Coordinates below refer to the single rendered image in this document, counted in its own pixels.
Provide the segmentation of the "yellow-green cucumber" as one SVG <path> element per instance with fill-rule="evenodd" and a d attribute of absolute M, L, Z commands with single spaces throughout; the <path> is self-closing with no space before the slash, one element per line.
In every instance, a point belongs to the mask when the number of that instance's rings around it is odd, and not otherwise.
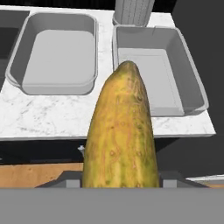
<path fill-rule="evenodd" d="M 132 61 L 120 64 L 101 89 L 87 133 L 82 186 L 159 186 L 149 100 Z"/>

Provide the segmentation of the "dark sink basin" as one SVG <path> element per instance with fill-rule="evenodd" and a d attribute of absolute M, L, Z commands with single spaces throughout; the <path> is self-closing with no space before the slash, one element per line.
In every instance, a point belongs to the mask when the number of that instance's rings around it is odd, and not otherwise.
<path fill-rule="evenodd" d="M 0 90 L 13 47 L 29 14 L 28 10 L 0 10 Z"/>

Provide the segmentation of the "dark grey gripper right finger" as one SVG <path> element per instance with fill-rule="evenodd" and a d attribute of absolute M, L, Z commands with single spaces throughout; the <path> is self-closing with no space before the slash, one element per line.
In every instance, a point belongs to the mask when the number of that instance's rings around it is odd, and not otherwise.
<path fill-rule="evenodd" d="M 206 185 L 183 178 L 177 171 L 161 171 L 159 182 L 163 188 L 207 188 Z"/>

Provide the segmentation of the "grey ribbed cylindrical container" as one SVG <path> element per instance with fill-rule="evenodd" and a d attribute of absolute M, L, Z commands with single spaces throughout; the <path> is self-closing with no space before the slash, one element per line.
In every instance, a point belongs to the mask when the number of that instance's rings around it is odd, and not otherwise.
<path fill-rule="evenodd" d="M 154 3 L 155 0 L 115 0 L 113 24 L 146 26 Z"/>

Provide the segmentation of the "grey tupperware container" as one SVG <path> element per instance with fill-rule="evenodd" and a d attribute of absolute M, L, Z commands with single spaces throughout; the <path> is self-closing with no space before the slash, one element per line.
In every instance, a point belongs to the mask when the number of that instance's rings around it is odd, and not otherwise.
<path fill-rule="evenodd" d="M 87 95 L 97 75 L 97 20 L 53 12 L 24 21 L 5 71 L 7 81 L 27 95 Z"/>
<path fill-rule="evenodd" d="M 117 25 L 112 57 L 113 68 L 126 60 L 137 65 L 152 116 L 195 116 L 208 109 L 207 93 L 178 28 Z"/>

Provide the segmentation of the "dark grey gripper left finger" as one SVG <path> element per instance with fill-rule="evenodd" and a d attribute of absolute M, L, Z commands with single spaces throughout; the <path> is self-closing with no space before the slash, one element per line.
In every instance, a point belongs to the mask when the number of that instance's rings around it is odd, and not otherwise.
<path fill-rule="evenodd" d="M 63 171 L 56 179 L 38 185 L 38 188 L 81 188 L 81 171 Z"/>

